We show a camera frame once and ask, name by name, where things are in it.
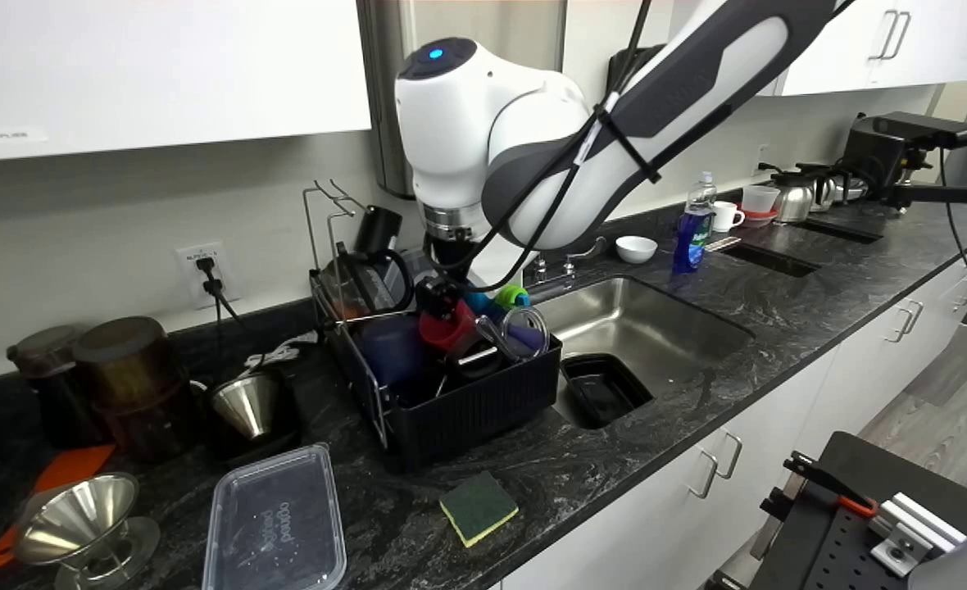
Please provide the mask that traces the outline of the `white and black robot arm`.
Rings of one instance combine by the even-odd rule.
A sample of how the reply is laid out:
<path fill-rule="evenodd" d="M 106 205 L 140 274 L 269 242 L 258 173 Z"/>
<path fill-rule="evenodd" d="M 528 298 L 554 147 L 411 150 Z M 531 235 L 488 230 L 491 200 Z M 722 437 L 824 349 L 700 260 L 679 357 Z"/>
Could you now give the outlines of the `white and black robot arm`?
<path fill-rule="evenodd" d="M 600 102 L 467 37 L 414 48 L 394 109 L 432 262 L 459 290 L 491 290 L 531 251 L 583 244 L 848 4 L 715 0 Z"/>

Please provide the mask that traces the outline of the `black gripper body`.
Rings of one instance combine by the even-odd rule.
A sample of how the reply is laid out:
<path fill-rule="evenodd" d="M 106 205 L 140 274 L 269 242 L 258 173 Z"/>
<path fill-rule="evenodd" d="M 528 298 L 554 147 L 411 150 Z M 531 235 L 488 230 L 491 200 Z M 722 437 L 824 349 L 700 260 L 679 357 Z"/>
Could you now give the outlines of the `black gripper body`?
<path fill-rule="evenodd" d="M 454 230 L 449 235 L 425 235 L 423 251 L 432 274 L 421 280 L 421 310 L 449 321 L 470 289 L 476 238 L 470 230 Z"/>

